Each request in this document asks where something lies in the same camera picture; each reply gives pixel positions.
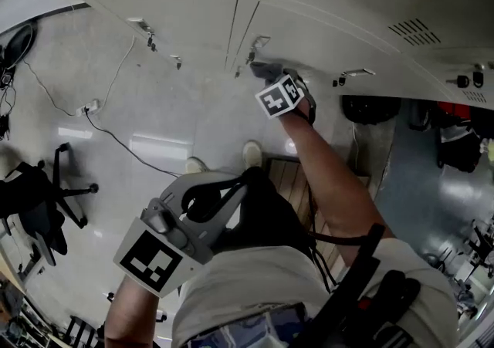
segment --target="shoe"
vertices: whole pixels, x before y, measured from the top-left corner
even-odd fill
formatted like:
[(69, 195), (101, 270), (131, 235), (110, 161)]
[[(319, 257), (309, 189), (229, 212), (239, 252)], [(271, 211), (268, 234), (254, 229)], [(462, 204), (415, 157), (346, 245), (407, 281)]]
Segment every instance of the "shoe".
[(249, 141), (245, 144), (242, 156), (246, 170), (250, 167), (262, 167), (262, 150), (257, 142)]
[(209, 171), (209, 168), (204, 162), (196, 157), (189, 157), (185, 161), (185, 173), (186, 174), (199, 174), (201, 172)]

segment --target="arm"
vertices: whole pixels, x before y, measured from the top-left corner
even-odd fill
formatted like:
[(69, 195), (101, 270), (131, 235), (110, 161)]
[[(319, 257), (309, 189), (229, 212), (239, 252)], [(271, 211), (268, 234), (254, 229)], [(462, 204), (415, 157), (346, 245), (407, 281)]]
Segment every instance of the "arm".
[(105, 322), (105, 347), (152, 347), (158, 297), (125, 276)]
[[(292, 138), (313, 196), (332, 235), (366, 235), (374, 223), (386, 226), (365, 186), (350, 171), (331, 146), (301, 117), (283, 115), (281, 123)], [(394, 237), (386, 227), (384, 238)], [(357, 256), (358, 247), (338, 247), (346, 265)]]

